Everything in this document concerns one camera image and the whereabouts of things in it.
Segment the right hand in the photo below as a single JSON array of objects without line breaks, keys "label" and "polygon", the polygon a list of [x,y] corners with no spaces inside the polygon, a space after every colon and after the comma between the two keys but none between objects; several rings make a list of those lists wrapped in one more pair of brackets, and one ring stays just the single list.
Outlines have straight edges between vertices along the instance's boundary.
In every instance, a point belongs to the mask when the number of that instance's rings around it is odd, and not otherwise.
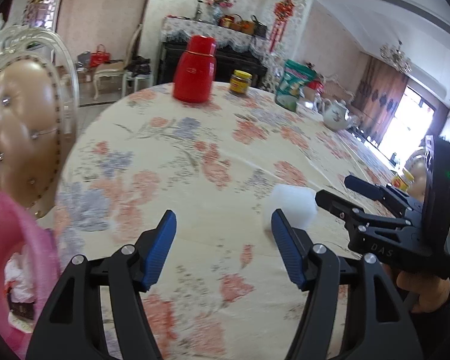
[{"label": "right hand", "polygon": [[431,313],[443,306],[450,296],[450,280],[438,276],[410,274],[401,271],[397,276],[399,289],[414,293],[417,300],[412,313]]}]

